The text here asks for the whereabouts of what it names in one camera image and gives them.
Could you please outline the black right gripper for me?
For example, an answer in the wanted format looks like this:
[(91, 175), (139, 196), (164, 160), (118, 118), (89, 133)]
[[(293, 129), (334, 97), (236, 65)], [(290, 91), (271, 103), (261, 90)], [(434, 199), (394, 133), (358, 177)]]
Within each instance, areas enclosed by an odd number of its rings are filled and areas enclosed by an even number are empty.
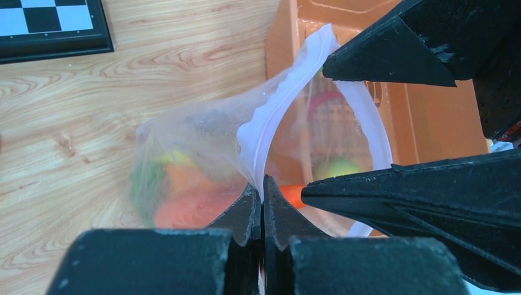
[(401, 1), (330, 54), (325, 77), (453, 87), (473, 79), (484, 137), (520, 140), (520, 2)]

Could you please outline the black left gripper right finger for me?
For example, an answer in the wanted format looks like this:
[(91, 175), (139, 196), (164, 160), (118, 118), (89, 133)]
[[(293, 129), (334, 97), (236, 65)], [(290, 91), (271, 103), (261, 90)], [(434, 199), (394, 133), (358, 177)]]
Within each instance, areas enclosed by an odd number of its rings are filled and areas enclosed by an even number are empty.
[(267, 294), (467, 294), (456, 259), (433, 238), (334, 238), (263, 181)]

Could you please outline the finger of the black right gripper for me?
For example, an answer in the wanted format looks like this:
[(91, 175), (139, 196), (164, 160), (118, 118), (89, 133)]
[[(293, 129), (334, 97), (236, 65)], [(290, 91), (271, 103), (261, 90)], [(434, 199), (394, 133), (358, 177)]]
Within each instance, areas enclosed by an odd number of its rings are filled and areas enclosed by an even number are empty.
[(387, 236), (435, 238), (467, 281), (520, 291), (520, 149), (315, 181), (302, 201)]

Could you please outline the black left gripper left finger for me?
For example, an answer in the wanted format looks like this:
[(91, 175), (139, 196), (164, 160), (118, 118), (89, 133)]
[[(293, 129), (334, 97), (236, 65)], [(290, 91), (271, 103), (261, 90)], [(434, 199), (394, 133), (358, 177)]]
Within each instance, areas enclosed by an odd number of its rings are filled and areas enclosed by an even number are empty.
[(258, 294), (261, 201), (247, 185), (202, 229), (92, 229), (68, 248), (48, 294)]

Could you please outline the orange toy carrot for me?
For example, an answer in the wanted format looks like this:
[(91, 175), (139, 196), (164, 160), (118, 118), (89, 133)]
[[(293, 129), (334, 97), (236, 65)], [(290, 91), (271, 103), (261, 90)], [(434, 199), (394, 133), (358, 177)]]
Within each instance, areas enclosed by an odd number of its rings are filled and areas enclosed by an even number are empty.
[(196, 229), (206, 227), (232, 206), (249, 186), (228, 185), (174, 187), (164, 193), (165, 200), (152, 217), (152, 225), (161, 229)]

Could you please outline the orange tangerine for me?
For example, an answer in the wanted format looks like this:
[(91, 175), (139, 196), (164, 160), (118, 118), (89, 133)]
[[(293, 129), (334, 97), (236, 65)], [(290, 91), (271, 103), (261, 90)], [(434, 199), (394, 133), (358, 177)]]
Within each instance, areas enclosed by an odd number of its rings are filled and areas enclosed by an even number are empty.
[(166, 173), (166, 186), (169, 195), (183, 194), (192, 190), (205, 191), (214, 187), (214, 183), (197, 167), (191, 165), (167, 164), (163, 167)]

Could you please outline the green leafy toy vegetable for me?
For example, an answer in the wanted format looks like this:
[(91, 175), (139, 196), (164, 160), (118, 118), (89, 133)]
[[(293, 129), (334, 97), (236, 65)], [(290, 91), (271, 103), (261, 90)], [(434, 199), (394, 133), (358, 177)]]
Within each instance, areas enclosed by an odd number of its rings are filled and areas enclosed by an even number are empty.
[(154, 216), (165, 200), (165, 171), (157, 162), (141, 162), (130, 173), (130, 200), (147, 227), (154, 227)]

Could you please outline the yellow toy banana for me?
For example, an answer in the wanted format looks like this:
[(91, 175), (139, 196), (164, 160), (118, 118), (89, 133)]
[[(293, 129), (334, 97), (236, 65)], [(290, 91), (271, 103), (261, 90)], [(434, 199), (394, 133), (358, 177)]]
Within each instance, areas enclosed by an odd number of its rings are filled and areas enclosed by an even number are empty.
[(179, 149), (172, 149), (166, 151), (152, 159), (154, 163), (161, 165), (173, 164), (179, 166), (194, 166), (194, 162), (189, 154), (182, 152)]

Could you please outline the orange plastic basket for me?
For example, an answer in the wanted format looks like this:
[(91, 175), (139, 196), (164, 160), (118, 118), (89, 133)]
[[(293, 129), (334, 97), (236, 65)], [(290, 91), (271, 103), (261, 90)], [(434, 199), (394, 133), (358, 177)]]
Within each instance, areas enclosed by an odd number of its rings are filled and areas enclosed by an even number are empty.
[[(331, 24), (344, 44), (380, 17), (396, 1), (281, 1), (266, 41), (267, 76), (291, 66), (304, 40)], [(456, 87), (366, 82), (390, 142), (393, 162), (400, 165), (488, 153), (471, 81)], [(370, 235), (367, 226), (303, 205), (296, 189), (313, 179), (313, 168), (329, 158), (344, 158), (363, 171), (374, 169), (369, 142), (351, 106), (329, 101), (308, 115), (308, 98), (339, 91), (322, 74), (298, 94), (284, 115), (270, 147), (266, 172), (281, 186), (291, 204), (332, 236)]]

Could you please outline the clear zip top bag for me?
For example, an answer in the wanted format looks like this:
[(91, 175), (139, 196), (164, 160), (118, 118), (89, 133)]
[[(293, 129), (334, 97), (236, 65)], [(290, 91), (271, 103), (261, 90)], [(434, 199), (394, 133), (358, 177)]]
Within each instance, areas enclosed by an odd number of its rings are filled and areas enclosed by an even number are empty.
[[(179, 149), (189, 154), (194, 167), (215, 186), (248, 183), (260, 189), (262, 178), (269, 175), (268, 155), (284, 115), (314, 76), (323, 75), (326, 58), (339, 47), (332, 25), (323, 25), (304, 40), (291, 66), (261, 85), (239, 95), (187, 103), (162, 112), (137, 129), (133, 169), (166, 151)], [(388, 168), (393, 161), (390, 142), (366, 84), (331, 81), (361, 124), (373, 170)]]

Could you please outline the red chili pepper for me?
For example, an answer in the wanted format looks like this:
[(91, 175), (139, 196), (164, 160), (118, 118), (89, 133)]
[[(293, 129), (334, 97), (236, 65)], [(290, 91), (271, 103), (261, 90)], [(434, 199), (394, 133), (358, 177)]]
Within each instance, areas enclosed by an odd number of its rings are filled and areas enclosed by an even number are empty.
[(338, 100), (345, 101), (345, 97), (339, 91), (331, 90), (314, 95), (311, 98), (308, 98), (308, 115), (312, 115), (313, 112), (322, 104)]

